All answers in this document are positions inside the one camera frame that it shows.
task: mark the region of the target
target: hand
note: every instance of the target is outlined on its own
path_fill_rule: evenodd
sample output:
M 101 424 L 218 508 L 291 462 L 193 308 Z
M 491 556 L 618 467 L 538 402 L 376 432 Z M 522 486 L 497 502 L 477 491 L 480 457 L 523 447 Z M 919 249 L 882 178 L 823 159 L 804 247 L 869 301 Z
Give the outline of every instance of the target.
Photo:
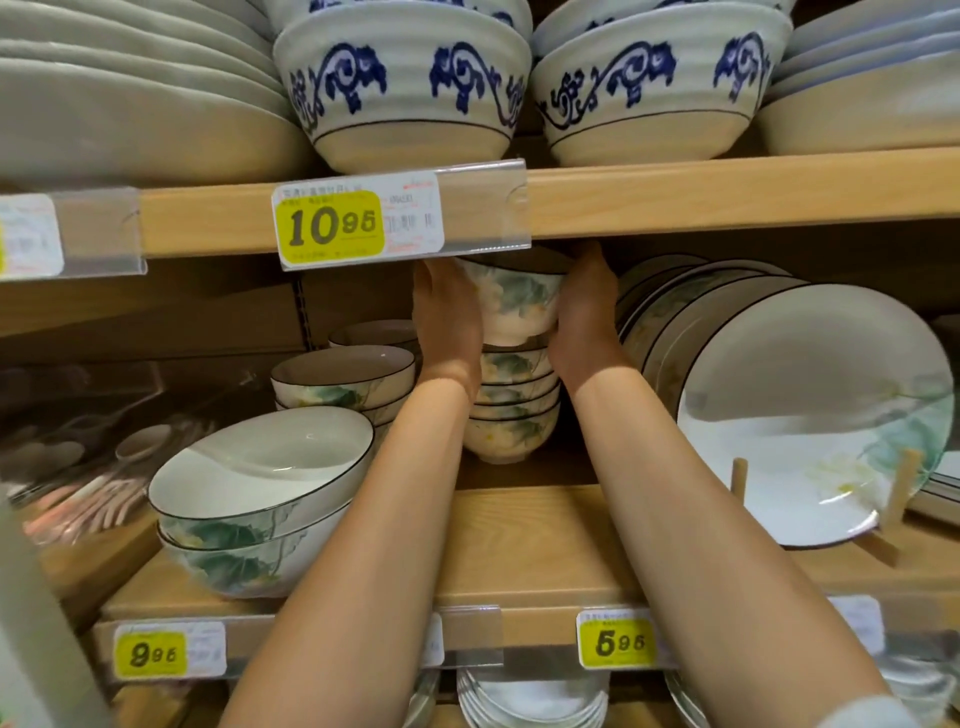
M 631 366 L 616 334 L 616 296 L 616 276 L 600 244 L 591 242 L 561 288 L 550 339 L 550 361 L 571 397 L 600 370 Z
M 423 351 L 420 381 L 455 379 L 474 401 L 480 388 L 483 319 L 473 283 L 451 258 L 415 264 L 414 323 Z

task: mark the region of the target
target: person's right hand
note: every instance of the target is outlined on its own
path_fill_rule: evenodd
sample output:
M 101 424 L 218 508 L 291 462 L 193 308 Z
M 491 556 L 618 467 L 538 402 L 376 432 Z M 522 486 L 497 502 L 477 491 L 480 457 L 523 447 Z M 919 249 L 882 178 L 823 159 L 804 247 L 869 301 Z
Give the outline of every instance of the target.
M 598 242 L 588 243 L 560 291 L 550 361 L 570 396 L 611 366 L 631 366 L 616 334 L 616 276 Z

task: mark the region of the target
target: ceramic bowl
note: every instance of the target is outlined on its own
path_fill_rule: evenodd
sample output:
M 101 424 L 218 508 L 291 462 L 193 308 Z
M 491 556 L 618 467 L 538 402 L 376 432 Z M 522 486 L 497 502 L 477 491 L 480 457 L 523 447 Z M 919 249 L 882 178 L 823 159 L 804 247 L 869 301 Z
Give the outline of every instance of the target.
M 274 58 L 300 125 L 347 174 L 503 157 L 530 73 L 530 48 L 480 12 L 376 0 L 287 28 Z
M 467 420 L 464 447 L 486 463 L 507 465 L 525 460 L 553 434 L 560 403 L 533 417 L 517 420 Z
M 531 79 L 551 152 L 565 166 L 726 152 L 754 118 L 792 28 L 771 8 L 707 2 L 570 40 Z
M 160 542 L 174 559 L 208 589 L 234 599 L 289 596 L 324 544 L 333 535 L 349 503 L 321 521 L 253 546 L 197 550 L 180 546 L 160 531 Z
M 372 460 L 373 436 L 369 420 L 337 407 L 262 415 L 181 450 L 157 471 L 147 496 L 173 543 L 252 546 L 353 498 Z
M 477 404 L 518 404 L 538 400 L 557 386 L 560 377 L 550 372 L 519 384 L 481 384 Z
M 456 258 L 480 297 L 484 343 L 520 347 L 557 323 L 560 286 L 573 261 L 547 248 Z
M 560 399 L 560 382 L 542 397 L 514 404 L 474 404 L 470 416 L 474 420 L 517 420 L 552 409 Z
M 415 357 L 398 347 L 334 347 L 295 356 L 271 372 L 276 401 L 284 407 L 326 404 L 371 410 L 414 388 Z
M 547 15 L 534 31 L 534 58 L 542 59 L 564 43 L 615 20 L 705 0 L 567 0 Z M 745 0 L 789 15 L 796 0 Z

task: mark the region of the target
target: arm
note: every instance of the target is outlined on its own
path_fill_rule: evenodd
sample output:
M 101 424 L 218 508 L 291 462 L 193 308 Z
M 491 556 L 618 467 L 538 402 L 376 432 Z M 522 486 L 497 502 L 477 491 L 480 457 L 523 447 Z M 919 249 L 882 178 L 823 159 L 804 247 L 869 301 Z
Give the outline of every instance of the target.
M 659 626 L 719 725 L 811 728 L 888 694 L 816 586 L 733 497 L 627 359 L 599 246 L 564 284 L 550 360 Z
M 423 371 L 360 491 L 277 616 L 222 728 L 400 726 L 420 668 L 482 325 L 450 260 L 418 263 Z

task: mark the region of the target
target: stacked plates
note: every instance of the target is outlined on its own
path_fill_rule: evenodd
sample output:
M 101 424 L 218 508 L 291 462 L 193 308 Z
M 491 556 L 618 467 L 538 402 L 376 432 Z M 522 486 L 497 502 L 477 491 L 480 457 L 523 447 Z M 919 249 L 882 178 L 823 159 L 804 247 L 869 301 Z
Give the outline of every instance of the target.
M 757 116 L 774 154 L 960 143 L 960 3 L 861 0 L 807 23 Z
M 568 0 L 534 32 L 534 97 L 566 166 L 709 159 L 754 118 L 793 2 Z
M 527 0 L 266 5 L 300 125 L 333 169 L 442 167 L 507 151 L 530 74 Z
M 662 256 L 624 276 L 634 365 L 722 481 L 749 461 L 746 507 L 779 544 L 875 527 L 902 452 L 923 454 L 919 489 L 948 440 L 953 377 L 936 336 L 873 290 L 697 262 Z
M 0 0 L 0 182 L 278 180 L 310 162 L 247 0 Z

